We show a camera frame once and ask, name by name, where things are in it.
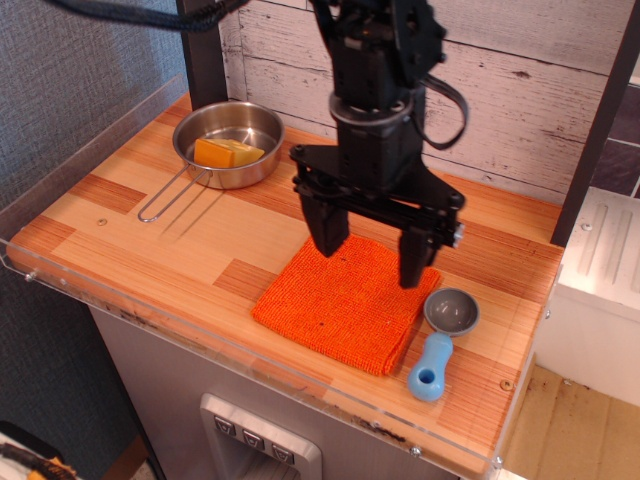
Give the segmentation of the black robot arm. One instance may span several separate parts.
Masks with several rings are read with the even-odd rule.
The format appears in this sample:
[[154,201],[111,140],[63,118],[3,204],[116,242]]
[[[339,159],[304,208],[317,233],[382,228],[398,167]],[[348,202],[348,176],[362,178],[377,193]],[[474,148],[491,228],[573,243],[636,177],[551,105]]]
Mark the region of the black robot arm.
[[305,221],[325,256],[348,238],[350,213],[398,229],[399,283],[413,288],[463,232],[464,196],[422,160],[427,92],[468,112],[464,97],[431,73],[445,59],[445,29],[425,1],[317,1],[313,10],[332,62],[338,142],[290,152]]

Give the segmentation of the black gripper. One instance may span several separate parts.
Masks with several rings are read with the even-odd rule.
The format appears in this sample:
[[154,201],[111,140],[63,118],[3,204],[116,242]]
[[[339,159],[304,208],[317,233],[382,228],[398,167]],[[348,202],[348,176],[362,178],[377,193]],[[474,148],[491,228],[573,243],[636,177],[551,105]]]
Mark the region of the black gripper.
[[464,227],[464,196],[422,162],[421,105],[386,112],[334,108],[338,143],[290,151],[302,212],[316,249],[331,257],[348,238],[351,212],[403,230],[400,286],[418,286],[437,249],[456,247]]

